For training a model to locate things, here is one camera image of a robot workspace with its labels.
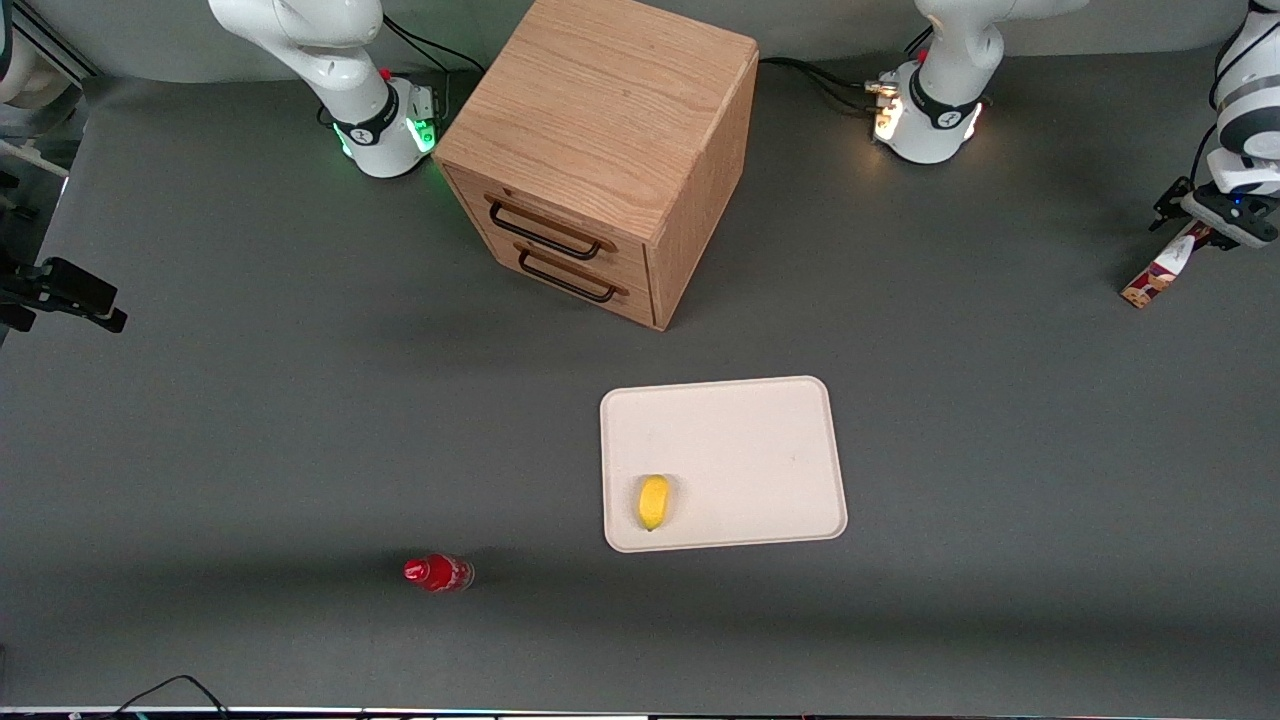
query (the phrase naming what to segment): wooden drawer cabinet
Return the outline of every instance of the wooden drawer cabinet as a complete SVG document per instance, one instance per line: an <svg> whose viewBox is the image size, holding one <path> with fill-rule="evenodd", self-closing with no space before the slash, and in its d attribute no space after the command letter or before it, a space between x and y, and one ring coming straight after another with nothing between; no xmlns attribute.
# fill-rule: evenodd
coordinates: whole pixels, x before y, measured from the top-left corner
<svg viewBox="0 0 1280 720"><path fill-rule="evenodd" d="M666 329L742 174L755 41L538 0L435 150L502 265Z"/></svg>

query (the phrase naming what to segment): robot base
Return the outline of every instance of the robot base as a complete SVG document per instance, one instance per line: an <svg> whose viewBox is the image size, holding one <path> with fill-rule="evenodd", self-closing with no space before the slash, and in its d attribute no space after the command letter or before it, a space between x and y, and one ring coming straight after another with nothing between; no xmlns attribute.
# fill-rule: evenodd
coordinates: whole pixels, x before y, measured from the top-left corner
<svg viewBox="0 0 1280 720"><path fill-rule="evenodd" d="M399 113L376 145L357 145L334 128L343 152L366 176L375 178L394 178L412 170L436 141L431 88L417 87L403 78L392 78L389 83L399 95Z"/></svg>
<svg viewBox="0 0 1280 720"><path fill-rule="evenodd" d="M896 70L881 74L881 82L896 83L905 88L911 76L920 67L916 61L905 63ZM904 160L922 165L936 165L950 160L973 137L982 105L978 105L968 118L960 119L955 127L938 129L933 127L929 115L922 110L911 94L901 90L881 100L882 108L876 118L873 137L890 146Z"/></svg>

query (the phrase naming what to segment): red bottle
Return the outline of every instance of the red bottle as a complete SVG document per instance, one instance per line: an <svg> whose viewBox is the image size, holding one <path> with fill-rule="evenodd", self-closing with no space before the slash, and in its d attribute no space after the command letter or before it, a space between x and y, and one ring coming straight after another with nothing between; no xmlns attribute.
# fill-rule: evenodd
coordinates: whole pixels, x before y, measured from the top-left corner
<svg viewBox="0 0 1280 720"><path fill-rule="evenodd" d="M440 552L404 564L404 579L426 592L462 592L475 578L476 570L470 562Z"/></svg>

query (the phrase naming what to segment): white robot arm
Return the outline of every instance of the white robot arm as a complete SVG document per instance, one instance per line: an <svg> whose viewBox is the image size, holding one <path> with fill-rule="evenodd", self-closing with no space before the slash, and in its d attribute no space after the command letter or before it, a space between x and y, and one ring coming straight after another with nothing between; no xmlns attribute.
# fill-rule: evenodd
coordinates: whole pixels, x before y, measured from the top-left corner
<svg viewBox="0 0 1280 720"><path fill-rule="evenodd" d="M209 0L224 28L298 73L329 110L343 151L365 173L396 177L435 146L431 90L384 78L364 46L380 0Z"/></svg>
<svg viewBox="0 0 1280 720"><path fill-rule="evenodd" d="M1216 132L1221 145L1207 159L1213 182L1196 187L1193 167L1156 202L1151 229L1190 217L1213 231L1210 245L1267 247L1280 237L1268 220L1280 208L1280 0L1249 1L1217 55L1210 105L1217 122L1203 142Z"/></svg>
<svg viewBox="0 0 1280 720"><path fill-rule="evenodd" d="M1280 193L1280 0L1253 0L1222 46L1210 91L1220 149L1208 168L1226 193Z"/></svg>
<svg viewBox="0 0 1280 720"><path fill-rule="evenodd" d="M923 63L909 60L868 90L881 95L876 140L902 158L942 163L973 135L978 99L1005 58L1004 20L1039 19L1079 10L1089 0L915 0L933 26Z"/></svg>

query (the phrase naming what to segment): green light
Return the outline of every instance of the green light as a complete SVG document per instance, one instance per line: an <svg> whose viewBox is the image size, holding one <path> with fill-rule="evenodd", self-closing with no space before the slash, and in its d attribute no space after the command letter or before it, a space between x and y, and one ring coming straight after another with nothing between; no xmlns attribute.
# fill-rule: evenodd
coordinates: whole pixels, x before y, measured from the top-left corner
<svg viewBox="0 0 1280 720"><path fill-rule="evenodd" d="M417 143L419 150L430 152L435 147L435 123L431 120L404 118L404 124L408 127L410 133L413 135L413 142Z"/></svg>
<svg viewBox="0 0 1280 720"><path fill-rule="evenodd" d="M351 147L347 147L347 138L342 136L342 131L338 129L337 124L333 126L333 132L338 136L338 142L342 143L342 154L355 160L351 155Z"/></svg>

